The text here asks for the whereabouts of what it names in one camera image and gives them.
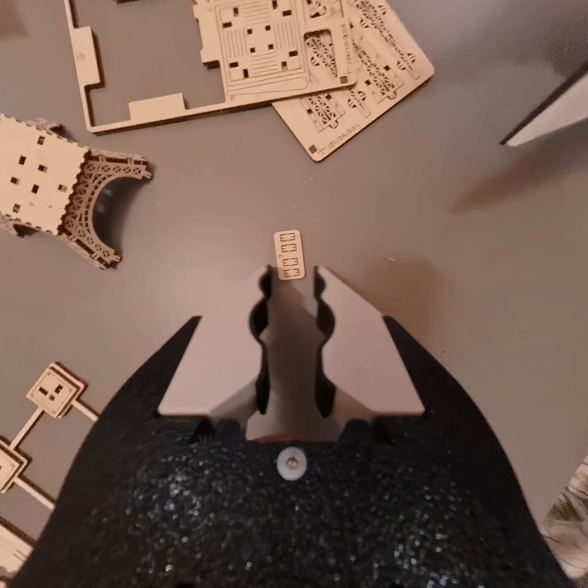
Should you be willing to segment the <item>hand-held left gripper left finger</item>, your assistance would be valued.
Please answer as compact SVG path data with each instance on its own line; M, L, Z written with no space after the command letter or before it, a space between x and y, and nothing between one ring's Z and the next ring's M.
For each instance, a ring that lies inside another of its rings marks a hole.
M270 266L231 285L200 317L158 406L159 415L248 420L264 415L270 396Z

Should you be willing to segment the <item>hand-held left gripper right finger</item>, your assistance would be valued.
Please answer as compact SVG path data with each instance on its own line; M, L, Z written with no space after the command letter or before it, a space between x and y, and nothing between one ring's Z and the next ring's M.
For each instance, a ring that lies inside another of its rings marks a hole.
M383 315L329 269L316 266L313 293L323 339L315 402L324 418L417 417L424 405Z

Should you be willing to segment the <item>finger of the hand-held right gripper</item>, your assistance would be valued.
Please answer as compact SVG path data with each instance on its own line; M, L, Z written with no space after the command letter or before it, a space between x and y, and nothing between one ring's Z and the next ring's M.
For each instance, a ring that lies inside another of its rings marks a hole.
M529 113L500 144L516 147L587 119L587 63Z

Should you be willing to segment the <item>small rectangular wooden piece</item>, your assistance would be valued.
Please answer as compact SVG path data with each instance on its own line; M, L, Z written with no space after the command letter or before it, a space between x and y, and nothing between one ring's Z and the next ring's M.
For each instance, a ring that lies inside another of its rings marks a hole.
M281 281L303 279L306 270L300 231L276 232L273 241L278 278Z

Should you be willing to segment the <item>wooden tower base model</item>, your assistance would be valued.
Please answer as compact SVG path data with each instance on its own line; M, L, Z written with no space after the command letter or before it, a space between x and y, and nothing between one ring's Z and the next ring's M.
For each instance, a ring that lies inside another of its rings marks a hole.
M61 129L1 114L1 228L19 238L47 233L99 269L113 268L122 257L95 230L96 203L115 180L150 180L149 162L84 146Z

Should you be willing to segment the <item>wooden sheet with square plate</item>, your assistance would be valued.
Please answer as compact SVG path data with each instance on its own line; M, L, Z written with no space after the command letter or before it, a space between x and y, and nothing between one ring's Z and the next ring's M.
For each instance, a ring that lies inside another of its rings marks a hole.
M103 85L98 41L77 26L64 1L86 128L93 134L143 128L284 99L346 89L357 83L351 25L343 1L325 9L305 1L193 1L204 65L218 65L224 101L188 107L181 93L130 102L127 120L93 122L90 90Z

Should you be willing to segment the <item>grey desk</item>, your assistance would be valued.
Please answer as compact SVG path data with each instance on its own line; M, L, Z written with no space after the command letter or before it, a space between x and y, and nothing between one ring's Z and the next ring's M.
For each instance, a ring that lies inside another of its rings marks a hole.
M11 587L573 587L537 523L587 454L587 123L500 144L587 56L587 1L390 1L435 73L314 163L274 108L96 136L63 1L1 1L1 113L149 160L107 204L117 269L1 231L1 434L53 360L86 436L40 424ZM273 236L300 231L281 281ZM209 305L270 266L270 396L248 420L158 406ZM385 318L424 405L315 402L316 266Z

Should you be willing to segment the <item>wooden sheet with lattice parts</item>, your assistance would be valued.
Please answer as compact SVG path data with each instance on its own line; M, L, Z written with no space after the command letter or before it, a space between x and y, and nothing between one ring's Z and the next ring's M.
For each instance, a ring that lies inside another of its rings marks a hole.
M386 1L346 1L357 82L273 103L314 161L321 161L392 109L435 73Z

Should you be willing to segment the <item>person's printed shirt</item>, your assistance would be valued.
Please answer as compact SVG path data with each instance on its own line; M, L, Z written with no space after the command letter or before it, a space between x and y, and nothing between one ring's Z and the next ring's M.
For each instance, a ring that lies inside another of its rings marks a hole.
M575 587L587 587L587 457L553 502L541 534Z

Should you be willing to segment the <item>wooden frame with square feet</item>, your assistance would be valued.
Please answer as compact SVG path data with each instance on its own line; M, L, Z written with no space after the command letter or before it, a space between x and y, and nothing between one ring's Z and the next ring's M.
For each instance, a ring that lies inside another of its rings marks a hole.
M81 399L87 386L85 381L58 362L51 363L37 378L25 395L36 406L35 411L13 440L1 439L2 495L18 487L49 511L55 509L55 500L26 478L25 471L31 458L19 447L43 416L61 419L75 409L91 422L98 422L99 413Z

